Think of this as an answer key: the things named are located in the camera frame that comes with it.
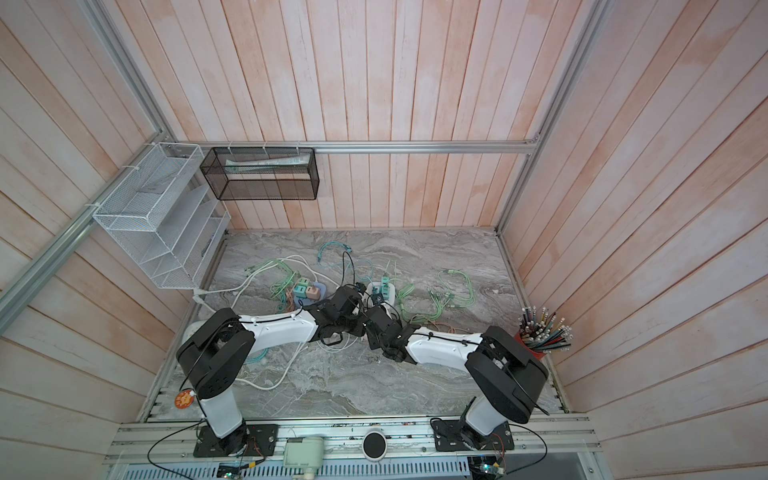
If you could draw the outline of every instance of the robotic arm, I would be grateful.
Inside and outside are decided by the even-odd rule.
[[[370,348],[395,362],[437,363],[469,373],[483,395],[470,402],[458,428],[476,449],[507,419],[528,422],[548,371],[503,329],[490,326],[485,333],[459,335],[402,325],[383,305],[365,308],[362,291],[362,284],[345,285],[327,300],[277,315],[240,316],[224,308],[179,348],[177,360],[223,452],[237,454],[247,437],[232,390],[245,359],[271,346],[325,342],[342,332],[367,334]]]

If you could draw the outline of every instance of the wooden wall panel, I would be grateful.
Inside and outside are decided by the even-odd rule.
[[[105,4],[179,138],[417,141],[535,134],[594,2]],[[523,160],[321,156],[318,200],[227,206],[237,229],[493,226]]]
[[[616,478],[764,476],[766,24],[765,0],[616,4],[503,232],[573,326],[555,368]]]
[[[197,59],[217,58],[209,38],[191,40]],[[227,83],[220,67],[208,74]],[[29,0],[0,3],[0,132],[5,289],[155,130],[81,6]],[[118,423],[135,420],[188,304],[103,230],[86,239],[0,339],[4,474],[93,478]]]

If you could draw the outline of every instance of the orange sticker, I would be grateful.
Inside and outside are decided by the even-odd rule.
[[[185,409],[188,406],[192,405],[192,402],[194,401],[194,396],[192,396],[192,389],[186,389],[182,392],[179,392],[178,395],[176,395],[176,400],[174,400],[174,405],[177,409]]]

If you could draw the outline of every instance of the marble table surface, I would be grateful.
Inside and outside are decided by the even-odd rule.
[[[373,275],[380,280],[384,269],[397,288],[415,284],[406,299],[409,311],[432,311],[427,289],[442,293],[437,274],[444,269],[457,269],[472,280],[477,302],[465,309],[447,309],[439,322],[472,332],[484,332],[498,325],[509,332],[516,330],[521,309],[504,265],[495,233],[485,229],[461,230],[296,230],[233,233],[209,290],[238,286],[249,266],[264,260],[302,255],[317,272],[341,280],[341,266],[321,267],[317,264],[320,245],[338,240],[352,247],[352,258],[358,279]],[[340,248],[327,248],[323,264],[340,261]],[[312,278],[298,263],[290,266]],[[270,298],[269,286],[280,280],[282,273],[271,269],[256,277],[238,299],[235,311],[241,314],[275,313],[279,302]],[[351,272],[347,271],[346,282]],[[451,288],[466,293],[463,282],[448,276]],[[229,306],[230,294],[210,294],[206,301],[214,308]],[[200,309],[200,319],[210,311]],[[459,415],[468,401],[480,393],[466,372],[444,366],[396,363],[380,350],[371,350],[365,337],[343,351],[329,353],[317,343],[308,344],[296,358],[279,387],[260,391],[235,382],[234,393],[246,419],[327,418],[345,416],[388,415]],[[261,386],[271,386],[283,374],[298,343],[269,349],[259,362],[246,364],[239,376]],[[197,404],[179,410],[173,405],[184,378],[178,364],[161,388],[150,421],[200,418]],[[550,382],[539,403],[553,412],[561,412],[561,403]]]

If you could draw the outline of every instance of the metal vent grille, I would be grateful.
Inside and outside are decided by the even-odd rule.
[[[216,478],[218,463],[165,463],[165,468],[170,468],[176,472],[183,473],[192,478]],[[152,465],[131,465],[125,471],[122,480],[155,480],[156,478],[183,478],[175,473],[160,470]]]
[[[208,480],[216,478],[218,463],[163,464],[192,478]],[[269,460],[244,472],[244,478],[290,479],[301,471],[284,468],[280,460]],[[367,480],[395,480],[397,478],[440,478],[470,476],[466,457],[385,458],[372,463],[364,458],[325,460],[317,472],[317,478],[366,478]],[[155,480],[181,478],[151,465],[131,465],[122,480]]]

